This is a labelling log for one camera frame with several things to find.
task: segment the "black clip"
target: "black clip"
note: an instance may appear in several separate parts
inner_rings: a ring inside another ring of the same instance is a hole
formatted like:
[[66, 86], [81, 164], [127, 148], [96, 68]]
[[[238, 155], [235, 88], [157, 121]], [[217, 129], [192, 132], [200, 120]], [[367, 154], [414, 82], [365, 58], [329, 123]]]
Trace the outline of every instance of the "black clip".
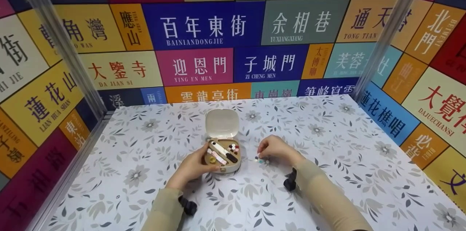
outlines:
[[285, 181], [283, 182], [283, 185], [289, 192], [294, 191], [296, 189], [296, 175], [297, 174], [298, 173], [296, 172], [296, 169], [293, 168], [293, 171], [288, 175], [288, 178], [285, 179]]
[[193, 216], [196, 211], [198, 210], [198, 205], [194, 203], [193, 201], [189, 201], [188, 199], [184, 198], [183, 196], [180, 196], [178, 198], [179, 203], [181, 206], [184, 208], [185, 213], [188, 216]]

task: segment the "small white box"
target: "small white box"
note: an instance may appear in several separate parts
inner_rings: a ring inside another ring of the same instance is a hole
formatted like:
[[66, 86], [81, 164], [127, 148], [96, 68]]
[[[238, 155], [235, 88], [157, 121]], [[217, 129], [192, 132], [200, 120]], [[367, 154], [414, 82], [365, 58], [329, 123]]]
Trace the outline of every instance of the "small white box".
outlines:
[[[212, 151], [216, 151], [212, 148], [212, 140], [216, 141], [220, 146], [222, 146], [227, 152], [233, 155], [238, 159], [238, 162], [233, 163], [225, 155], [219, 154], [223, 159], [228, 161], [227, 165], [222, 165], [220, 162], [216, 161], [215, 164], [220, 165], [220, 170], [215, 173], [232, 173], [241, 165], [241, 147], [238, 141], [235, 140], [236, 134], [238, 134], [238, 129], [240, 127], [240, 117], [238, 113], [231, 109], [213, 109], [210, 110], [205, 115], [205, 131], [212, 139], [209, 141], [209, 148]], [[235, 145], [238, 147], [238, 151], [235, 154], [235, 151], [231, 151], [230, 145]], [[210, 163], [211, 154], [205, 153], [204, 160], [207, 164]]]

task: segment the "table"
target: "table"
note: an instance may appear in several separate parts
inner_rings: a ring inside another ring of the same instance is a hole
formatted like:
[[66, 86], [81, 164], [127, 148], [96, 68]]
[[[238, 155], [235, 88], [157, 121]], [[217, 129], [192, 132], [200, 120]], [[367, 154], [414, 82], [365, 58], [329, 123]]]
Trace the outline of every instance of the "table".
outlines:
[[205, 114], [235, 110], [242, 164], [185, 191], [198, 204], [182, 231], [329, 230], [277, 160], [254, 160], [267, 135], [315, 162], [374, 230], [466, 230], [466, 216], [348, 95], [140, 105], [115, 111], [48, 225], [49, 231], [140, 231], [158, 190], [200, 147]]

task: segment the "floral tablecloth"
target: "floral tablecloth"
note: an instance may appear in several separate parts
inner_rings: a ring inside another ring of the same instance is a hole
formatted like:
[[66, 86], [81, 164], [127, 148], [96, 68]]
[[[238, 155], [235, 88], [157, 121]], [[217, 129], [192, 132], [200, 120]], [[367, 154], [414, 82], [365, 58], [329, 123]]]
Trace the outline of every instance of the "floral tablecloth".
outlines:
[[182, 231], [329, 230], [299, 192], [283, 187], [289, 166], [255, 162], [270, 134], [321, 167], [376, 231], [466, 230], [466, 216], [348, 95], [120, 108], [48, 230], [141, 230], [158, 190], [208, 137], [213, 108], [240, 116], [243, 162], [236, 173], [190, 183], [185, 195], [198, 211]]

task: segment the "person's right hand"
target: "person's right hand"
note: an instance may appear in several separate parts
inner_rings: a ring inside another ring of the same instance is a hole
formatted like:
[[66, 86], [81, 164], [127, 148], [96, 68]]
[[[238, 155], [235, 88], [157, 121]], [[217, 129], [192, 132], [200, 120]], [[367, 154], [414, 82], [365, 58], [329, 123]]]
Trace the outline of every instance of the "person's right hand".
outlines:
[[283, 139], [276, 135], [269, 135], [264, 138], [257, 149], [259, 158], [265, 158], [266, 156], [276, 156], [277, 158], [283, 158], [291, 165], [295, 166], [297, 163], [305, 159], [298, 151], [293, 147], [290, 147]]

